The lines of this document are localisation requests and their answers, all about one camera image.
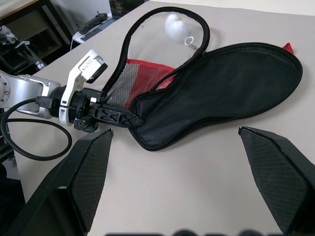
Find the black cable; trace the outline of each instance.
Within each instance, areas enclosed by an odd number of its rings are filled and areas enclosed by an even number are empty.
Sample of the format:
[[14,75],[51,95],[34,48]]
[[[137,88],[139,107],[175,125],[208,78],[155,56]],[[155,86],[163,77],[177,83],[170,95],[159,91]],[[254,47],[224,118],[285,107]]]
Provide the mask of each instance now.
[[[32,98],[32,99],[28,99],[28,100],[25,100],[23,102],[20,102],[20,103],[14,105],[13,107],[11,107],[7,112],[4,113],[4,115],[2,117],[2,120],[1,120],[1,123],[0,123],[0,129],[1,129],[2,135],[3,135],[4,139],[7,141],[7,143],[15,151],[17,151],[18,153],[22,154],[25,157],[28,157],[28,158],[36,160],[36,161],[50,161],[50,160],[57,159],[57,158],[63,156],[64,154],[66,154],[70,150],[70,148],[72,146],[71,135],[65,128],[63,128],[62,126],[60,126],[58,124],[55,124],[53,122],[46,121],[46,120],[41,120],[41,119],[24,119],[24,118],[8,119],[9,116],[14,111],[16,111],[16,109],[20,108],[23,105],[35,102],[35,100],[36,100],[36,98]],[[33,123],[42,123],[42,124],[52,125],[52,126],[58,128],[59,130],[61,130],[63,133],[65,133],[65,135],[68,138],[68,145],[62,152],[60,152],[60,153],[58,153],[56,155],[52,155],[52,156],[36,156],[36,155],[33,155],[33,154],[31,154],[31,153],[29,153],[27,151],[24,151],[23,149],[21,149],[19,146],[17,146],[12,141],[12,139],[11,139],[10,135],[8,134],[7,129],[6,129],[6,125],[7,125],[8,122],[33,122]]]

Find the red mesh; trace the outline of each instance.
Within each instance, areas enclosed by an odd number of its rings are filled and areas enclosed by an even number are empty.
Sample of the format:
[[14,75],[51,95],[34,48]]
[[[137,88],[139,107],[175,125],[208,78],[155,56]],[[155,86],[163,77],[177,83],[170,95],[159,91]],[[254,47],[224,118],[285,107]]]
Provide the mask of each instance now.
[[[128,109],[135,97],[148,92],[172,67],[142,60],[128,59],[118,80],[107,94],[108,104]],[[157,89],[167,87],[174,76],[163,81]]]
[[[125,108],[129,108],[133,99],[145,92],[148,92],[158,81],[169,74],[174,69],[167,65],[151,63],[142,60],[128,59],[127,64],[139,65],[137,77],[133,83]],[[166,79],[157,89],[167,87],[173,80],[174,76]]]

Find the white table surface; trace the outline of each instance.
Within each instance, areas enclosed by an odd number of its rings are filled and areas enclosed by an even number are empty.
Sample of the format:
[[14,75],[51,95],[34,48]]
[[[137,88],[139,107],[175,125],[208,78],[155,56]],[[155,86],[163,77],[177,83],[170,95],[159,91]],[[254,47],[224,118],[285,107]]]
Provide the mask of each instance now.
[[[64,85],[70,69],[88,50],[95,49],[109,68],[87,87],[101,89],[116,68],[121,45],[133,23],[154,8],[174,5],[206,19],[212,32],[208,51],[246,41],[278,46],[291,42],[304,66],[303,80],[293,95],[266,113],[203,128],[158,152],[145,151],[127,129],[114,127],[107,178],[89,236],[114,232],[170,235],[183,228],[200,235],[218,232],[235,235],[247,228],[263,233],[280,232],[255,185],[237,131],[240,125],[273,131],[289,138],[315,162],[312,118],[315,71],[311,47],[315,31],[304,25],[314,23],[314,17],[147,2],[37,76]],[[13,117],[27,116],[15,113]],[[63,134],[46,125],[16,123],[9,128],[13,140],[34,154],[50,155],[66,145]],[[73,127],[68,130],[74,141],[86,135]],[[16,159],[26,200],[61,160],[38,162],[19,154]]]

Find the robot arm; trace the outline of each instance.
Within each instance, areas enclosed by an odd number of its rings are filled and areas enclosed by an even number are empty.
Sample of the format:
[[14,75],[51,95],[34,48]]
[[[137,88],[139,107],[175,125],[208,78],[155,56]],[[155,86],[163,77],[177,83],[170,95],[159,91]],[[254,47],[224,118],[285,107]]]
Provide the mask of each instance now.
[[22,101],[36,98],[36,103],[17,111],[36,117],[59,118],[62,125],[86,132],[94,132],[98,122],[119,127],[142,125],[143,121],[126,109],[106,104],[106,94],[83,88],[93,83],[107,68],[94,50],[90,50],[70,71],[66,87],[36,76],[12,76],[0,71],[0,108],[10,108]]

